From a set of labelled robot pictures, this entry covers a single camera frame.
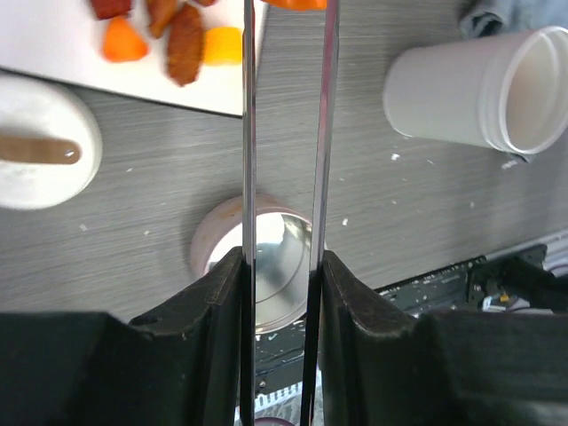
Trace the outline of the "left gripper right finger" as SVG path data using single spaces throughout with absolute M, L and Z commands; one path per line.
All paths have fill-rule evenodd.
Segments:
M 564 425 L 567 312 L 413 317 L 323 261 L 328 425 Z

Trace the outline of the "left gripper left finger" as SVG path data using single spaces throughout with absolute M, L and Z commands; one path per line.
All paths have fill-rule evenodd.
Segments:
M 4 425 L 230 425 L 241 250 L 129 322 L 106 312 L 1 316 Z

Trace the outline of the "pink metal bowl container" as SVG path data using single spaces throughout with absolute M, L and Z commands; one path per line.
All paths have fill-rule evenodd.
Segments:
M 242 244 L 242 198 L 215 207 L 189 245 L 196 279 L 230 249 Z M 307 309 L 312 221 L 275 198 L 256 197 L 256 332 L 271 334 L 303 317 Z

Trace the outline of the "metal tongs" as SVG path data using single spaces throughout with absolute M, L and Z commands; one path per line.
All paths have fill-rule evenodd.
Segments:
M 323 256 L 327 195 L 334 123 L 339 56 L 340 3 L 326 7 L 321 73 L 318 141 L 312 208 L 312 243 L 307 320 L 304 338 L 302 425 L 311 425 L 316 395 L 316 369 L 320 330 L 320 306 L 324 282 Z M 255 421 L 256 372 L 256 23 L 252 1 L 244 3 L 242 34 L 243 184 L 242 184 L 242 299 L 241 299 L 241 423 Z

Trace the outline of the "tall white cylinder container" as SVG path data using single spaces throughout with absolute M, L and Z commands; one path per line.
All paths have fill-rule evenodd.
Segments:
M 383 108 L 409 138 L 539 154 L 567 128 L 567 31 L 552 26 L 405 51 L 387 74 Z

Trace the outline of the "blue denim shorts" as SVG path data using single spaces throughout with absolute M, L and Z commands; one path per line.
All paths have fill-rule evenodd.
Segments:
M 475 1 L 459 21 L 464 39 L 550 26 L 567 28 L 567 0 Z

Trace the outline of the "red-orange food piece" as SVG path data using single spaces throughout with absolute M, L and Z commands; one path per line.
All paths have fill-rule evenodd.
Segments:
M 323 11 L 327 8 L 327 0 L 263 0 L 265 3 L 296 12 Z

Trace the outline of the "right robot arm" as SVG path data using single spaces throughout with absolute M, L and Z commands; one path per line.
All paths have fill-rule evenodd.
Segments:
M 567 277 L 520 256 L 471 270 L 467 304 L 482 312 L 567 312 Z

